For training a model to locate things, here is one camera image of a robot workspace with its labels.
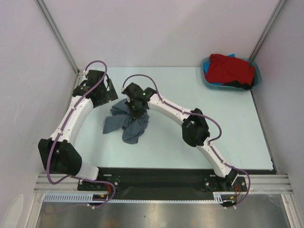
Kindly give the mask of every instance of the reflective floor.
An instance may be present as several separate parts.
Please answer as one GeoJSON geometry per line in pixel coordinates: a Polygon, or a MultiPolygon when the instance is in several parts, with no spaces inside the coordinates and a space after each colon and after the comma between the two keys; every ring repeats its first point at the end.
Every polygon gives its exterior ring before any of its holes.
{"type": "Polygon", "coordinates": [[[100,209],[43,203],[36,228],[289,228],[280,195],[250,195],[237,209],[219,204],[108,203],[100,209]]]}

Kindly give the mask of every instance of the gray cloth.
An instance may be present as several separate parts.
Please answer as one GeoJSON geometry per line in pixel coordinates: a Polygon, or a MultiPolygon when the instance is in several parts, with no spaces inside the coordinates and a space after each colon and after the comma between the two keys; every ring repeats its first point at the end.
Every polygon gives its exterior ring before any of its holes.
{"type": "Polygon", "coordinates": [[[113,116],[108,116],[104,122],[103,134],[123,129],[123,141],[128,144],[138,143],[138,138],[148,126],[149,116],[145,113],[142,117],[133,120],[129,108],[125,104],[127,99],[121,100],[111,108],[113,116]]]}

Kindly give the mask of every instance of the purple cable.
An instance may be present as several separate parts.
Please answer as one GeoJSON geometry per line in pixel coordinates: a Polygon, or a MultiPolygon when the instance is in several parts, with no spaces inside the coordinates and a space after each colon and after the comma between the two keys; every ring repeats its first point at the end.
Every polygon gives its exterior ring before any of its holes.
{"type": "MultiPolygon", "coordinates": [[[[181,112],[181,113],[183,112],[181,109],[179,109],[179,108],[177,108],[177,107],[175,107],[175,106],[173,106],[173,105],[167,103],[166,101],[163,101],[162,96],[161,96],[161,94],[160,94],[160,92],[159,92],[159,90],[158,90],[158,87],[157,87],[155,81],[154,81],[150,76],[143,75],[143,74],[131,75],[131,76],[127,77],[127,78],[125,79],[125,81],[123,82],[123,88],[124,88],[124,85],[125,85],[125,83],[127,82],[127,80],[129,80],[131,77],[135,77],[135,76],[143,76],[143,77],[146,77],[146,78],[150,79],[150,80],[152,81],[152,83],[154,84],[154,87],[155,87],[155,90],[156,90],[156,93],[157,93],[157,96],[159,97],[159,99],[160,99],[164,104],[166,104],[167,106],[169,106],[169,107],[171,107],[171,108],[177,110],[178,112],[181,112]]],[[[206,119],[212,121],[212,122],[218,127],[219,135],[218,135],[217,137],[213,138],[213,139],[210,139],[210,140],[208,141],[208,144],[209,144],[209,145],[210,145],[210,142],[215,141],[215,140],[219,139],[219,138],[222,136],[222,129],[221,129],[220,125],[218,124],[218,122],[216,122],[214,119],[210,118],[209,116],[206,116],[206,115],[203,115],[203,114],[199,114],[199,113],[190,113],[190,112],[184,112],[184,113],[185,113],[185,114],[188,114],[188,115],[196,115],[196,116],[204,117],[204,118],[206,118],[206,119]]],[[[221,161],[221,163],[223,163],[224,165],[228,166],[228,167],[231,168],[231,169],[234,169],[234,170],[237,170],[237,171],[240,171],[240,172],[246,174],[247,177],[248,177],[248,189],[247,189],[247,192],[246,192],[245,196],[243,197],[243,199],[242,199],[240,202],[238,202],[238,203],[236,204],[236,205],[238,205],[238,204],[241,203],[241,202],[248,196],[248,194],[249,194],[250,185],[251,185],[250,176],[249,176],[249,174],[248,174],[245,170],[239,169],[239,168],[236,168],[236,167],[234,167],[234,166],[232,166],[232,165],[229,165],[229,164],[227,164],[227,163],[224,163],[224,161],[221,159],[221,157],[218,155],[218,153],[215,151],[215,149],[214,149],[212,146],[210,146],[210,147],[211,147],[212,151],[214,152],[214,154],[217,156],[217,158],[221,161]]]]}
{"type": "MultiPolygon", "coordinates": [[[[101,60],[95,60],[95,61],[93,61],[93,62],[90,62],[90,63],[86,66],[85,71],[87,71],[87,69],[89,68],[89,66],[92,65],[93,63],[102,63],[102,64],[104,65],[104,67],[105,67],[105,68],[104,68],[104,75],[102,76],[102,78],[101,78],[101,79],[100,79],[100,80],[99,80],[99,81],[98,81],[90,90],[88,90],[85,94],[83,94],[83,95],[79,98],[79,100],[75,103],[74,109],[71,109],[71,111],[68,113],[66,119],[64,120],[64,122],[63,122],[63,124],[62,124],[62,126],[61,126],[61,128],[60,128],[61,131],[64,130],[64,128],[65,128],[67,122],[69,121],[69,119],[70,119],[72,113],[76,110],[76,108],[77,108],[77,106],[80,104],[80,102],[81,102],[81,101],[82,101],[90,92],[92,92],[94,89],[96,89],[96,88],[99,86],[99,84],[102,83],[103,79],[104,79],[105,76],[106,76],[106,73],[107,73],[107,65],[105,64],[105,62],[103,62],[103,61],[101,61],[101,60]]],[[[55,150],[55,145],[56,145],[56,143],[58,142],[60,136],[61,136],[61,133],[58,133],[57,136],[56,136],[56,138],[55,138],[55,140],[53,141],[53,144],[52,144],[52,146],[51,146],[51,150],[50,150],[50,152],[49,152],[48,159],[47,159],[47,179],[48,179],[48,181],[49,181],[51,184],[58,184],[58,183],[60,183],[61,181],[63,181],[64,179],[70,177],[69,175],[67,175],[67,176],[64,176],[63,178],[61,178],[60,180],[54,182],[54,181],[52,181],[51,176],[50,176],[50,164],[51,164],[51,160],[52,160],[52,155],[53,155],[54,150],[55,150]]],[[[82,180],[82,178],[73,177],[73,176],[71,176],[71,178],[78,179],[78,180],[82,180]]],[[[93,182],[93,183],[109,184],[109,185],[111,185],[111,186],[113,187],[113,193],[112,193],[111,197],[110,197],[109,199],[107,199],[105,202],[103,202],[101,205],[96,206],[95,208],[99,208],[99,207],[103,206],[105,203],[107,203],[108,201],[110,201],[110,200],[114,197],[116,190],[115,190],[115,186],[114,186],[112,183],[107,182],[107,181],[101,181],[101,180],[99,180],[99,181],[98,181],[98,180],[88,180],[88,179],[83,179],[83,180],[84,180],[84,181],[87,181],[87,182],[93,182]]]]}

